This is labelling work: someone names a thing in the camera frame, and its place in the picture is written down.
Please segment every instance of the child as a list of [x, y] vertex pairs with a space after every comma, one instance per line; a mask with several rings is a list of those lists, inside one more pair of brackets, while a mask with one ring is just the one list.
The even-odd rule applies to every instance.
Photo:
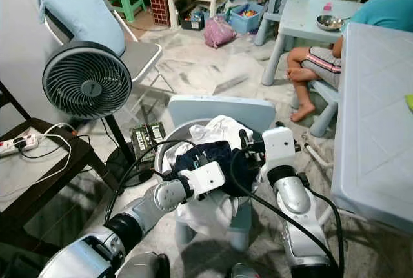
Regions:
[[[413, 32], [412, 15], [413, 0], [369, 0], [350, 21]], [[316, 109], [308, 95], [308, 81], [323, 79], [338, 89], [342, 46], [343, 36], [332, 50], [302, 47], [294, 48], [288, 55], [287, 77], [291, 79], [299, 99], [299, 109], [291, 115], [293, 122], [304, 119]]]

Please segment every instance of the white cloth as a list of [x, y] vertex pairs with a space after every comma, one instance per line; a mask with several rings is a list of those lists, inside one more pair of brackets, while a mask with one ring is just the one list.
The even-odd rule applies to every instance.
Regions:
[[[219, 115], [211, 120], [206, 126], [195, 124], [189, 128], [192, 141], [195, 144], [214, 143], [216, 141], [228, 141], [231, 150], [241, 149], [239, 130], [244, 129], [249, 139], [252, 138], [252, 130], [239, 124], [233, 118]], [[176, 162], [178, 155], [183, 155], [191, 149], [188, 143], [179, 143], [165, 152], [162, 171], [170, 170], [171, 165]], [[202, 201], [190, 201], [177, 208], [177, 219], [187, 223], [197, 233], [205, 235], [225, 234], [231, 224], [232, 218], [236, 216], [238, 206], [242, 203], [238, 197], [214, 190]]]

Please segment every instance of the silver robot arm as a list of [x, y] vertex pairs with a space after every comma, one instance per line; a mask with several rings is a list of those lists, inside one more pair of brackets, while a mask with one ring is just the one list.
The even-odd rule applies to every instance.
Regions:
[[[316, 198], [304, 187], [294, 170], [296, 152], [292, 131], [285, 127], [263, 133], [266, 161], [261, 175], [268, 178], [278, 208], [310, 231], [327, 248], [328, 243], [316, 217]], [[293, 278], [334, 277], [329, 258], [302, 231], [283, 221], [283, 242]]]
[[166, 213], [179, 203], [222, 186], [224, 175], [217, 162], [179, 172], [179, 179], [149, 188], [104, 226], [94, 228], [48, 261], [39, 278], [113, 278], [125, 256]]

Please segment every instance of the white wall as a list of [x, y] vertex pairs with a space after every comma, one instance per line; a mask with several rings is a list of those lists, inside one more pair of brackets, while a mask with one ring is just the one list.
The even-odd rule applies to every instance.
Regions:
[[[51, 37], [37, 18], [37, 0], [0, 0], [0, 79], [33, 117], [51, 123], [65, 116], [47, 100], [41, 83]], [[0, 109], [0, 135], [21, 123], [11, 107]]]

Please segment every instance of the light blue table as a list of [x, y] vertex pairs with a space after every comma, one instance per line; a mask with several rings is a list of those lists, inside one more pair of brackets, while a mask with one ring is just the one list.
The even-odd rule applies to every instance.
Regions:
[[332, 198], [412, 234], [413, 33], [350, 23], [344, 39]]
[[326, 43], [334, 43], [340, 37], [340, 32], [327, 32], [318, 28], [317, 16], [323, 13], [323, 7], [332, 4], [331, 15], [340, 18], [351, 17], [362, 5], [361, 3], [343, 0], [287, 0], [278, 28], [276, 45], [268, 66], [264, 71], [262, 84], [271, 86], [274, 82], [279, 58], [285, 49], [285, 44], [293, 38], [300, 37]]

